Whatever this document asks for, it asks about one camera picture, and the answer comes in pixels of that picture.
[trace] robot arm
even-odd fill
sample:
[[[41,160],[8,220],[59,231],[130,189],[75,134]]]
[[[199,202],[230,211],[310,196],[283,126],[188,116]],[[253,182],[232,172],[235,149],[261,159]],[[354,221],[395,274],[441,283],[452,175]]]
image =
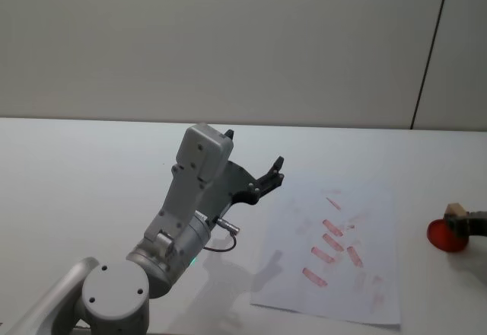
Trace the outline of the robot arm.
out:
[[[173,181],[143,239],[121,263],[76,264],[7,335],[66,335],[79,319],[92,334],[146,334],[148,300],[169,292],[220,226],[232,237],[239,228],[223,217],[235,203],[256,204],[281,186],[279,157],[259,179],[229,161],[233,131],[205,124],[188,128],[172,167]]]
[[[447,227],[459,238],[487,236],[487,212],[467,212],[458,203],[451,203],[444,213]]]

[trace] black cable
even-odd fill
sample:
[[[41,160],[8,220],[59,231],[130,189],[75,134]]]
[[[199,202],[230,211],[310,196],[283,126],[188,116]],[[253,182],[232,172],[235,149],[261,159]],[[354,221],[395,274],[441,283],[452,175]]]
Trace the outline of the black cable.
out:
[[[213,247],[204,247],[203,249],[212,251],[214,253],[227,253],[228,251],[232,251],[237,246],[237,238],[234,235],[231,235],[231,238],[234,239],[234,244],[226,249],[214,249]]]
[[[418,113],[419,101],[421,100],[423,88],[425,87],[426,75],[428,74],[429,62],[431,61],[431,56],[433,54],[434,42],[436,42],[436,34],[438,33],[438,28],[440,27],[440,20],[443,13],[444,2],[445,0],[441,0],[440,10],[438,12],[438,17],[436,18],[436,25],[434,26],[433,39],[431,40],[431,45],[429,47],[428,59],[426,60],[426,67],[425,71],[423,72],[423,79],[421,80],[421,86],[419,87],[419,95],[418,99],[416,100],[416,106],[414,108],[414,114],[412,115],[411,126],[409,127],[409,129],[414,129],[414,122],[416,121],[416,114]]]

